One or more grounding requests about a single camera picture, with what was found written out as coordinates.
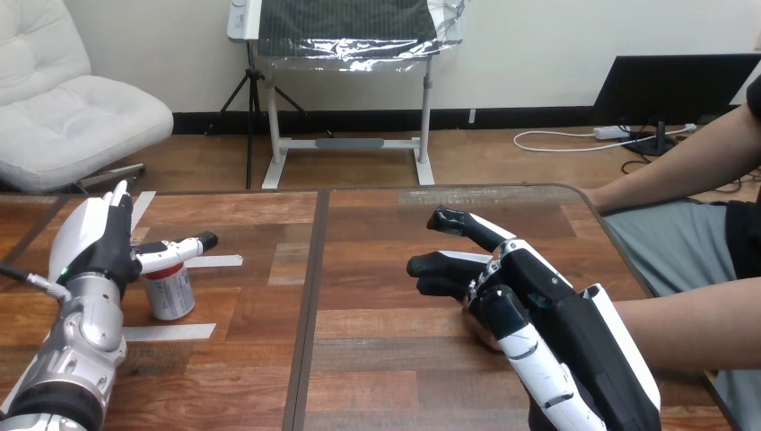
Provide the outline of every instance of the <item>forearm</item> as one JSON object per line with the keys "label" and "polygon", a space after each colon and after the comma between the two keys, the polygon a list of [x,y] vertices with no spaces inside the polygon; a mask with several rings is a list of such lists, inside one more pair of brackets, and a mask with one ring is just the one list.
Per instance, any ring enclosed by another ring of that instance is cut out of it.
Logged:
{"label": "forearm", "polygon": [[761,368],[761,278],[684,294],[616,303],[624,324],[654,368]]}
{"label": "forearm", "polygon": [[650,205],[715,189],[759,165],[761,120],[742,105],[590,198],[600,212]]}

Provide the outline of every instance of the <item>white robotic hand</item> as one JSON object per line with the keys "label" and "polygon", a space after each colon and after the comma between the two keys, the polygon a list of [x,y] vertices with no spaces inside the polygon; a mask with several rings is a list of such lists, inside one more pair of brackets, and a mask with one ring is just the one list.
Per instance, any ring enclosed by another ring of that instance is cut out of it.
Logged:
{"label": "white robotic hand", "polygon": [[57,321],[22,379],[0,431],[98,431],[116,369],[127,356],[120,309],[127,284],[217,244],[213,233],[130,245],[132,199],[120,182],[85,200],[64,222],[50,252],[49,281],[0,263],[0,274],[30,283],[60,303]]}
{"label": "white robotic hand", "polygon": [[498,252],[436,251],[407,272],[423,295],[464,301],[492,332],[532,398],[533,431],[660,429],[658,388],[600,285],[576,294],[525,241],[477,215],[439,207],[428,228]]}

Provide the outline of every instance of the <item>wooden table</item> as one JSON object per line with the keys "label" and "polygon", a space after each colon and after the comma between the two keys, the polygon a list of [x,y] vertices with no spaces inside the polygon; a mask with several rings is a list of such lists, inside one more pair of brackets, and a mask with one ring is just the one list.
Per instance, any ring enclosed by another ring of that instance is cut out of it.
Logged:
{"label": "wooden table", "polygon": [[[27,213],[0,200],[0,232],[36,217],[22,236],[0,235],[2,250],[47,274],[52,238],[80,201],[13,204]],[[645,297],[581,195],[562,186],[160,195],[135,242],[209,229],[220,236],[212,254],[244,263],[191,269],[197,308],[177,323],[216,323],[212,337],[130,343],[106,429],[528,429],[526,393],[503,356],[474,340],[456,302],[421,296],[406,274],[414,254],[480,252],[425,230],[439,204],[529,240],[577,288],[600,282],[614,300]],[[0,391],[34,356],[56,308],[0,280]],[[139,284],[123,309],[127,326],[160,324]],[[657,378],[663,429],[730,429],[702,375]]]}

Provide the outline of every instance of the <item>person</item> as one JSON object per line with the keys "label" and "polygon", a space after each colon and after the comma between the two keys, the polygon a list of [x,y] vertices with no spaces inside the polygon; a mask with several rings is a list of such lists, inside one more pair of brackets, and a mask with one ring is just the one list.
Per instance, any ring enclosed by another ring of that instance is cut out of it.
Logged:
{"label": "person", "polygon": [[[655,162],[582,192],[656,295],[615,303],[645,361],[721,370],[716,389],[732,416],[744,431],[761,431],[761,195],[687,199],[761,166],[761,77],[747,99]],[[463,316],[499,350],[466,307]]]}

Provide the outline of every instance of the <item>tripod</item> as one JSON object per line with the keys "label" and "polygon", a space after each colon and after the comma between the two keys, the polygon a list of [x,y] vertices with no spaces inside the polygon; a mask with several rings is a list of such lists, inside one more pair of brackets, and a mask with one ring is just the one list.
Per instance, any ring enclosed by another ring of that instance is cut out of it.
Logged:
{"label": "tripod", "polygon": [[[249,132],[248,132],[248,151],[246,152],[246,189],[251,188],[251,146],[253,144],[253,135],[254,135],[254,114],[256,114],[256,120],[257,120],[257,128],[261,124],[262,119],[262,111],[261,107],[259,106],[259,91],[257,83],[259,80],[264,81],[265,77],[259,72],[256,67],[254,66],[254,62],[251,58],[251,45],[250,42],[246,42],[246,52],[249,55],[249,68],[246,69],[246,74],[243,76],[243,79],[241,79],[241,82],[238,84],[237,87],[235,87],[235,91],[232,92],[230,95],[230,98],[227,99],[227,102],[222,106],[222,109],[219,111],[219,118],[222,119],[224,114],[227,112],[227,109],[230,107],[230,104],[235,99],[235,96],[238,95],[238,93],[241,91],[241,88],[243,88],[243,85],[246,82],[250,82],[249,84],[249,113],[247,116],[248,123],[249,123]],[[309,112],[307,112],[304,108],[302,108],[298,103],[296,103],[293,99],[291,99],[288,94],[285,94],[283,90],[275,86],[275,91],[280,94],[280,96],[285,99],[288,103],[291,104],[296,110],[299,111],[299,113],[302,115],[302,117],[307,120],[308,122],[312,122],[311,117],[309,116]],[[214,124],[210,124],[208,129],[206,130],[206,135],[213,135],[217,133],[222,133],[221,131],[215,131],[214,130]],[[328,135],[328,137],[333,137],[333,133],[325,128],[325,134]]]}

